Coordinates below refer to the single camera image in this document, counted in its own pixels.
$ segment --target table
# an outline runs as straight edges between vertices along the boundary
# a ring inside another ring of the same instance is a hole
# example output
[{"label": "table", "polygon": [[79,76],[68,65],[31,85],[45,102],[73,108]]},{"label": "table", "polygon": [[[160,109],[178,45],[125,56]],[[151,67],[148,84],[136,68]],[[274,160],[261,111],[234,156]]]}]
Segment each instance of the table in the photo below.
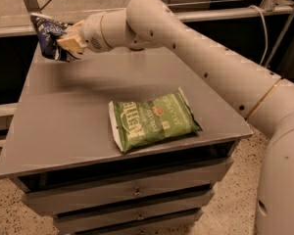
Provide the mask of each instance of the table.
[{"label": "table", "polygon": [[[122,154],[108,103],[146,101],[181,87],[203,131]],[[165,48],[86,52],[70,64],[37,48],[18,103],[0,178],[51,215],[62,233],[143,234],[190,224],[233,163],[245,120]]]}]

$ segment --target gray tabletop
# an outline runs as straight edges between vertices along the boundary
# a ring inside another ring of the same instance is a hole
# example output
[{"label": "gray tabletop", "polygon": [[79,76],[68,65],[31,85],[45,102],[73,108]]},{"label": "gray tabletop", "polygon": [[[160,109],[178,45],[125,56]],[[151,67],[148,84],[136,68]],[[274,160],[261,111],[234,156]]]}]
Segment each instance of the gray tabletop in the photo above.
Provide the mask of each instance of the gray tabletop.
[{"label": "gray tabletop", "polygon": [[[123,155],[110,101],[147,101],[181,87],[202,132]],[[0,178],[181,150],[252,134],[245,120],[165,48],[43,59],[37,48],[0,156]]]}]

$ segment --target snack bag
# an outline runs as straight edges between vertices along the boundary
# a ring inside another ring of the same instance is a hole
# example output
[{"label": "snack bag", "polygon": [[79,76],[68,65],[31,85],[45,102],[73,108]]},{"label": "snack bag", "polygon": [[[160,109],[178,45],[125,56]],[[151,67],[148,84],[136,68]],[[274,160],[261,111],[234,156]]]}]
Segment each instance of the snack bag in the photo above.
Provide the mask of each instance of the snack bag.
[{"label": "snack bag", "polygon": [[111,102],[109,114],[115,141],[122,152],[202,130],[181,88],[154,101]]}]

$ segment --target floor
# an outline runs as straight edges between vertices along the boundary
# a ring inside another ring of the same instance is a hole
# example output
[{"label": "floor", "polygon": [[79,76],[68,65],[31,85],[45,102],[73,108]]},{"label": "floor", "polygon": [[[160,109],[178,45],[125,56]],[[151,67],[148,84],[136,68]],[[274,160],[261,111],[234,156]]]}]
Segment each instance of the floor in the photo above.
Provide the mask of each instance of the floor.
[{"label": "floor", "polygon": [[[38,0],[40,6],[48,0]],[[123,8],[129,0],[53,0],[43,13],[77,21],[95,10]],[[0,0],[0,26],[29,24],[22,0]],[[255,134],[241,141],[233,153],[234,165],[215,185],[216,195],[203,208],[204,214],[191,227],[160,231],[159,235],[253,234],[257,186],[268,139]],[[0,180],[0,235],[58,234],[51,217],[40,217],[21,202],[22,192],[9,180]]]}]

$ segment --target drawer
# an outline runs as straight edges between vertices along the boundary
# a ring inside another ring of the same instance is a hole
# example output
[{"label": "drawer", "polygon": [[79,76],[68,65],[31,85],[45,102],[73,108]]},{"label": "drawer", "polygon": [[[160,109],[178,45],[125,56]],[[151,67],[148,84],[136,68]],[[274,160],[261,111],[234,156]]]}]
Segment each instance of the drawer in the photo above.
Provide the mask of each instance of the drawer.
[{"label": "drawer", "polygon": [[40,215],[107,205],[221,181],[232,158],[158,168],[121,177],[25,194],[22,201]]},{"label": "drawer", "polygon": [[202,188],[194,187],[156,195],[156,197],[151,196],[107,205],[102,208],[75,211],[75,213],[60,215],[59,218],[55,218],[54,225],[62,233],[73,233],[201,208],[206,206],[215,194],[213,190],[203,191]]},{"label": "drawer", "polygon": [[143,235],[149,232],[174,228],[181,225],[190,225],[197,221],[201,215],[202,211],[198,209],[182,211],[146,219],[140,222],[130,222],[107,228],[77,232],[75,235]]}]

